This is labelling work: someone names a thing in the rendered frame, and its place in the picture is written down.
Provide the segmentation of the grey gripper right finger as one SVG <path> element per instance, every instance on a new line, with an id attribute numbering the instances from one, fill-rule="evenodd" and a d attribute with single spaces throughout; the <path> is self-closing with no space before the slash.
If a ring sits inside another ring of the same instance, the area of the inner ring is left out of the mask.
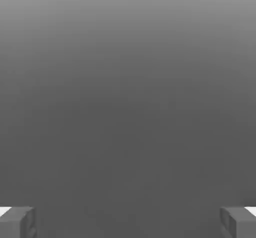
<path id="1" fill-rule="evenodd" d="M 256 206 L 221 207 L 222 238 L 256 238 Z"/>

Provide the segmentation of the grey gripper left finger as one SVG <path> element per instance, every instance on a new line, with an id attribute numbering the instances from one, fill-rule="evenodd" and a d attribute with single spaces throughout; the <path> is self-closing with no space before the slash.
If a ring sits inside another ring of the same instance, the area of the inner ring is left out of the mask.
<path id="1" fill-rule="evenodd" d="M 36 209 L 0 206 L 0 238 L 37 238 Z"/>

